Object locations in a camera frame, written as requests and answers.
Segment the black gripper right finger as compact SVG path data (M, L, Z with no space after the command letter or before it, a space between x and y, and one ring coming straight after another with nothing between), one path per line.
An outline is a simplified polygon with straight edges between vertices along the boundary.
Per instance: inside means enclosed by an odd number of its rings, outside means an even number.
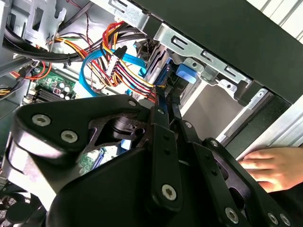
M179 157L191 168L190 187L198 211L212 227L297 227L294 204L268 194L215 139L201 141L192 124L170 102L170 128L177 134Z

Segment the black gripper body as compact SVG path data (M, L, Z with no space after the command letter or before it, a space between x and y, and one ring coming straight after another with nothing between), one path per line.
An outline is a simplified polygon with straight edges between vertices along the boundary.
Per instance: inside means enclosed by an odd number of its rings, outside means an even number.
M192 148L185 163L176 147L139 148L68 183L55 197L48 227L215 227L206 176L224 180L222 166L202 172Z

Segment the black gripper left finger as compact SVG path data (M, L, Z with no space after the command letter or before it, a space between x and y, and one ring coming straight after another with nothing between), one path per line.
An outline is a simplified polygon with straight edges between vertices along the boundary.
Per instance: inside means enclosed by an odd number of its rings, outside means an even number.
M27 167L55 196L68 183L122 154L139 148L176 147L167 100L145 107L128 95L31 104L17 111L12 149L33 159Z

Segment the person bare hand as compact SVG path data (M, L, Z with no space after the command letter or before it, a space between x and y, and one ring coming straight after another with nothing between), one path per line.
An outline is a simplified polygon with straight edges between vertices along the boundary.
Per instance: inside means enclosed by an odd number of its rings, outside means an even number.
M266 192L288 190L303 182L302 148L262 149L239 163Z

